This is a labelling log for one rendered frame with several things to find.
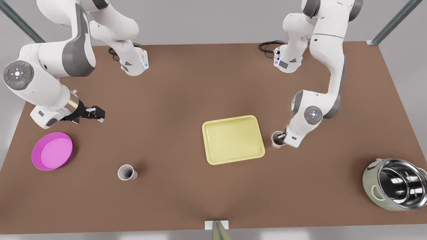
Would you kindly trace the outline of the white IKEA cup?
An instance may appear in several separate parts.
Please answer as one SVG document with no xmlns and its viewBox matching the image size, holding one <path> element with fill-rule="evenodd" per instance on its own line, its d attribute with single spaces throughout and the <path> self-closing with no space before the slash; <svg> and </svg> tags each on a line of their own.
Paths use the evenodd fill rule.
<svg viewBox="0 0 427 240">
<path fill-rule="evenodd" d="M 129 164 L 122 165 L 117 172 L 120 180 L 128 181 L 135 180 L 138 177 L 138 173 L 134 170 L 133 166 Z"/>
<path fill-rule="evenodd" d="M 285 146 L 286 143 L 284 142 L 284 139 L 279 139 L 279 133 L 282 131 L 276 131 L 272 134 L 271 140 L 272 140 L 272 146 L 276 149 L 281 148 L 282 146 Z"/>
</svg>

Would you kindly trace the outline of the yellow rectangular tray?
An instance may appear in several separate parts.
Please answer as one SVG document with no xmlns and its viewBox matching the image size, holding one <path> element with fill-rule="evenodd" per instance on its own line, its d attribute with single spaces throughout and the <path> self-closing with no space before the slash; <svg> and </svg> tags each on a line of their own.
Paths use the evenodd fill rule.
<svg viewBox="0 0 427 240">
<path fill-rule="evenodd" d="M 210 165 L 256 159 L 265 155 L 258 120 L 253 115 L 207 121 L 201 128 Z"/>
</svg>

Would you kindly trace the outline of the pink round bowl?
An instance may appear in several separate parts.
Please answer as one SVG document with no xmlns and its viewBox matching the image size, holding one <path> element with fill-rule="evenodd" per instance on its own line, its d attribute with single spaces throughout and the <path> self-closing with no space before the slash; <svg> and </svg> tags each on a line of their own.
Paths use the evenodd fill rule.
<svg viewBox="0 0 427 240">
<path fill-rule="evenodd" d="M 71 138 L 61 132 L 50 133 L 35 144 L 31 160 L 42 171 L 50 171 L 67 164 L 73 156 L 74 145 Z"/>
</svg>

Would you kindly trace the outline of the pale green steel pot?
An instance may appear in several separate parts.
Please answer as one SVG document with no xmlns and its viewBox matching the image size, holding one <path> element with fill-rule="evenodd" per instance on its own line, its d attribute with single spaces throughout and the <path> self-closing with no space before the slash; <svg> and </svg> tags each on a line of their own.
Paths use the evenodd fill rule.
<svg viewBox="0 0 427 240">
<path fill-rule="evenodd" d="M 427 206 L 427 171 L 402 159 L 376 159 L 363 172 L 365 193 L 388 211 L 415 211 Z"/>
</svg>

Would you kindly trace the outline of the silver frame post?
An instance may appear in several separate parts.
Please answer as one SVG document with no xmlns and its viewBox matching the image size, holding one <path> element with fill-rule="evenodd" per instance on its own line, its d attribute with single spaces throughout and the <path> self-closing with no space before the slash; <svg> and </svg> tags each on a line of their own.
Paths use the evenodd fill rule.
<svg viewBox="0 0 427 240">
<path fill-rule="evenodd" d="M 0 0 L 0 11 L 35 43 L 46 41 L 5 0 Z"/>
<path fill-rule="evenodd" d="M 228 220 L 214 220 L 204 222 L 205 230 L 211 230 L 211 240 L 231 240 L 227 230 L 229 229 Z"/>
<path fill-rule="evenodd" d="M 378 46 L 422 1 L 409 0 L 372 40 L 366 41 L 366 44 Z"/>
</svg>

